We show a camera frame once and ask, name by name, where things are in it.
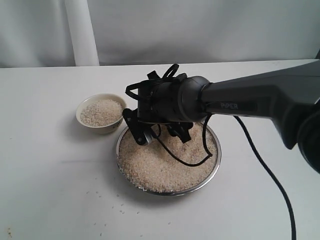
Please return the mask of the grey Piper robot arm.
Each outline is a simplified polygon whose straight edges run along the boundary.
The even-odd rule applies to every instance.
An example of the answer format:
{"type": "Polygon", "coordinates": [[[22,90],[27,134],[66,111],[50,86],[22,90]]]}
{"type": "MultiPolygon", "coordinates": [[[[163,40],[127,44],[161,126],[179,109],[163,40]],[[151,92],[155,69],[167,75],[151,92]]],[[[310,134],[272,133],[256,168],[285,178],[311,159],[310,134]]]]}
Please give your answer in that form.
{"type": "Polygon", "coordinates": [[[200,122],[208,114],[270,119],[285,147],[298,146],[307,163],[320,169],[318,61],[220,82],[169,74],[135,89],[141,122],[200,122]]]}

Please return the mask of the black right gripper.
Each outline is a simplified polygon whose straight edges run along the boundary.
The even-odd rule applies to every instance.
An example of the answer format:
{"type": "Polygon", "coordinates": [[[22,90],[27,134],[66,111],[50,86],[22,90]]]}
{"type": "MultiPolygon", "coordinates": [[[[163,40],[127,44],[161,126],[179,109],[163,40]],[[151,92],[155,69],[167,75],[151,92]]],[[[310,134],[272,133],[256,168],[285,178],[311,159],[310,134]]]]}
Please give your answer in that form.
{"type": "Polygon", "coordinates": [[[152,71],[147,74],[147,80],[152,84],[139,89],[146,101],[138,104],[138,118],[148,124],[167,124],[172,137],[178,137],[183,144],[190,141],[189,130],[194,121],[186,115],[183,95],[193,78],[186,73],[160,78],[156,71],[152,71]]]}

